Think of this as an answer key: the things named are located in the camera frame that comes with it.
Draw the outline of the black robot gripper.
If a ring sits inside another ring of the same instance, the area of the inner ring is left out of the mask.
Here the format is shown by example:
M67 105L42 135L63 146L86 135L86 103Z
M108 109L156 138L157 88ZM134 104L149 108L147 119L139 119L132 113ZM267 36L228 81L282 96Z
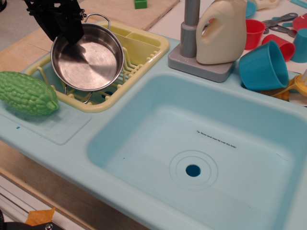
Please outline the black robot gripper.
M85 10L77 0L25 0L27 11L34 16L51 41L61 33L69 44L77 43L84 35L82 20Z

